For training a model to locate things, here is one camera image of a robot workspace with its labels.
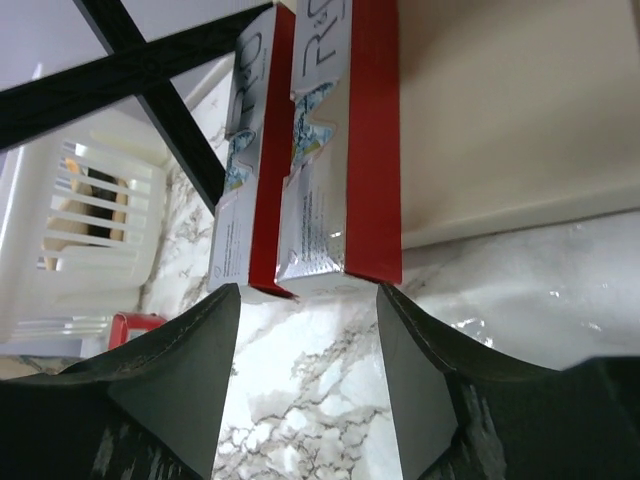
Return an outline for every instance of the red container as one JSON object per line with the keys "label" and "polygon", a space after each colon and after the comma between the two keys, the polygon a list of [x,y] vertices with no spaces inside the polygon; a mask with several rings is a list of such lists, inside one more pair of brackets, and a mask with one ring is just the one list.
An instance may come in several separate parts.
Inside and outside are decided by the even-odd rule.
{"label": "red container", "polygon": [[119,347],[132,338],[139,337],[154,328],[158,328],[167,322],[155,313],[117,313],[111,323],[111,336],[109,337],[109,350]]}

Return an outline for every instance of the white marble surface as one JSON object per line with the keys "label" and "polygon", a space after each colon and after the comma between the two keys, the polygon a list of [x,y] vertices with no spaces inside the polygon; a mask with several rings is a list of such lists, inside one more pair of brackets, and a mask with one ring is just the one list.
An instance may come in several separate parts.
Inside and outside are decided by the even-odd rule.
{"label": "white marble surface", "polygon": [[[226,78],[194,117],[216,152]],[[213,218],[179,168],[141,308],[173,318],[206,294]],[[562,368],[640,353],[640,213],[405,254],[403,289],[518,358]],[[400,479],[374,298],[243,305],[213,478]]]}

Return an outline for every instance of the red box side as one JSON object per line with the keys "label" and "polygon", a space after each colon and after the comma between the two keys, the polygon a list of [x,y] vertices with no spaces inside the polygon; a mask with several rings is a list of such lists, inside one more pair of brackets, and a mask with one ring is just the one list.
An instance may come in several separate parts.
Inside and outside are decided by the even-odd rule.
{"label": "red box side", "polygon": [[352,0],[345,270],[402,282],[400,74],[395,0]]}
{"label": "red box side", "polygon": [[258,177],[249,285],[274,295],[291,297],[275,284],[282,183],[291,168],[295,104],[289,99],[295,15],[277,4],[275,38],[264,119]]}

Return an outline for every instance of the black metal frame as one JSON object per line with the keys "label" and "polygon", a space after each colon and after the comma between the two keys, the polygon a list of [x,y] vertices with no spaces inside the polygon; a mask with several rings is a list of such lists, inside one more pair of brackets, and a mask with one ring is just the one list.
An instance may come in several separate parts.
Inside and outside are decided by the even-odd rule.
{"label": "black metal frame", "polygon": [[272,3],[145,42],[119,0],[75,0],[105,58],[0,92],[0,152],[131,95],[213,211],[224,169],[170,79],[233,51],[238,35]]}

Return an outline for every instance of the box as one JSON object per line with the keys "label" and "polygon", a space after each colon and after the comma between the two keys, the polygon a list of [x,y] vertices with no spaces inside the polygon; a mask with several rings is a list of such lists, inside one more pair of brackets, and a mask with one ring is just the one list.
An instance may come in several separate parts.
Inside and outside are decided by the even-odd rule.
{"label": "box", "polygon": [[296,295],[401,282],[398,47],[395,1],[298,2],[276,274]]}
{"label": "box", "polygon": [[293,13],[281,4],[238,38],[226,136],[225,190],[215,211],[209,291],[237,283],[243,300],[291,294],[274,283],[282,182],[289,173]]}

